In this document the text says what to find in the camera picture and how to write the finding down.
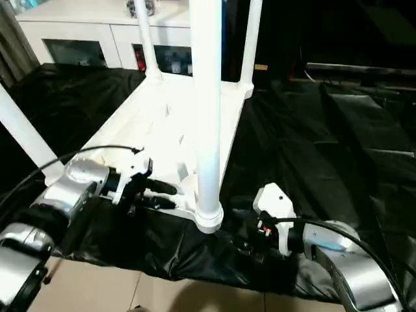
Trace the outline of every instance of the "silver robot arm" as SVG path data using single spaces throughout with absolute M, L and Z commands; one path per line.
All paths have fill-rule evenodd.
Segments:
M 378 263 L 350 239 L 332 230 L 293 222 L 267 222 L 270 218 L 293 218 L 292 201 L 275 184 L 261 188 L 253 203 L 260 215 L 257 232 L 274 244 L 281 255 L 291 252 L 305 253 L 325 269 L 333 281 L 334 289 L 347 312 L 400 312 L 403 311 L 397 293 Z M 331 226 L 359 240 L 349 225 L 327 221 Z
M 0 312 L 26 311 L 40 290 L 45 263 L 94 196 L 110 196 L 120 175 L 90 160 L 75 160 L 29 209 L 0 233 Z

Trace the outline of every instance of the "cabinet door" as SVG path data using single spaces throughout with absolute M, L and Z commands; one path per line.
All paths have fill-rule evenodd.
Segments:
M 110 25 L 21 21 L 39 62 L 121 66 Z
M 142 38 L 138 26 L 111 25 L 123 68 L 145 70 Z M 190 28 L 150 27 L 157 63 L 168 73 L 192 74 Z

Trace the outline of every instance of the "wire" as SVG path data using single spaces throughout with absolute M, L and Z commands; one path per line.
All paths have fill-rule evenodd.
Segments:
M 335 226 L 333 226 L 331 224 L 328 224 L 326 222 L 323 222 L 323 221 L 308 220 L 308 219 L 304 219 L 304 218 L 272 218 L 272 217 L 267 217 L 267 218 L 263 218 L 263 219 L 273 221 L 273 222 L 275 222 L 274 223 L 275 225 L 278 224 L 278 223 L 281 223 L 281 222 L 294 222 L 294 223 L 297 222 L 297 223 L 303 223 L 303 224 L 312 224 L 314 226 L 320 226 L 324 229 L 328 229 L 330 231 L 336 232 L 337 234 L 340 234 L 343 237 L 349 239 L 354 244 L 357 244 L 361 249 L 363 249 L 365 252 L 367 252 L 376 261 L 378 266 L 383 270 L 384 274 L 387 276 L 387 279 L 390 281 L 391 285 L 393 286 L 393 288 L 394 288 L 394 290 L 395 290 L 395 292 L 398 296 L 398 300 L 402 304 L 404 310 L 405 311 L 410 311 L 410 307 L 408 306 L 407 301 L 405 301 L 405 299 L 404 299 L 404 296 L 402 294 L 402 291 L 400 290 L 400 287 L 398 285 L 397 280 L 393 277 L 392 273 L 387 268 L 387 266 L 384 264 L 384 262 L 364 242 L 361 242 L 359 239 L 356 239 L 354 236 L 352 236 L 351 234 L 339 229 L 338 227 L 335 227 Z
M 132 148 L 131 146 L 124 146 L 124 145 L 116 145 L 116 144 L 110 144 L 110 145 L 100 145 L 100 146 L 90 146 L 89 148 L 83 148 L 83 149 L 78 149 L 77 151 L 72 151 L 70 153 L 64 154 L 60 157 L 57 157 L 47 163 L 45 163 L 44 165 L 42 165 L 41 167 L 33 170 L 27 177 L 25 177 L 24 179 L 22 179 L 14 188 L 12 188 L 12 190 L 10 192 L 8 192 L 8 194 L 0 201 L 0 211 L 1 208 L 4 206 L 4 204 L 7 202 L 7 200 L 12 197 L 18 190 L 20 190 L 21 187 L 24 186 L 24 184 L 26 182 L 28 182 L 30 179 L 33 179 L 33 177 L 40 173 L 43 169 L 59 162 L 59 161 L 64 161 L 66 159 L 70 159 L 73 156 L 80 154 L 80 153 L 84 153 L 86 151 L 92 151 L 92 150 L 98 150 L 101 148 L 120 148 L 120 149 L 125 149 L 125 150 L 130 150 L 132 151 L 134 154 L 137 154 L 138 152 L 142 151 L 141 149 L 137 149 L 137 148 Z
M 314 78 L 312 78 L 312 77 L 310 76 L 310 74 L 308 74 L 308 73 L 307 73 L 307 71 L 306 71 L 306 70 L 304 70 L 304 72 L 305 72 L 306 77 L 308 77 L 310 81 L 312 81 L 313 83 L 317 83 L 317 81 L 316 81 L 316 80 L 314 80 Z

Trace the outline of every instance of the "black tarp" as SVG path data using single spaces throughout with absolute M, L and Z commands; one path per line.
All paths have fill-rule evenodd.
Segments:
M 11 94 L 28 116 L 42 114 L 35 125 L 64 153 L 81 147 L 141 80 L 136 71 L 44 66 Z M 143 209 L 127 216 L 103 201 L 70 259 L 337 301 L 328 275 L 304 257 L 260 264 L 236 249 L 257 190 L 276 182 L 298 215 L 356 228 L 416 309 L 415 122 L 416 97 L 409 93 L 313 83 L 255 90 L 244 104 L 222 185 L 220 231 L 204 235 L 188 220 Z M 14 148 L 2 157 L 9 163 L 24 155 Z M 7 182 L 3 189 L 11 187 Z

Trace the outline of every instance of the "tile floor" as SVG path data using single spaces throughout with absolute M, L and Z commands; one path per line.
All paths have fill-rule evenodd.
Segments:
M 150 312 L 343 312 L 323 304 L 200 281 L 165 281 L 144 273 L 63 261 L 43 286 L 30 312 L 126 312 L 142 305 Z

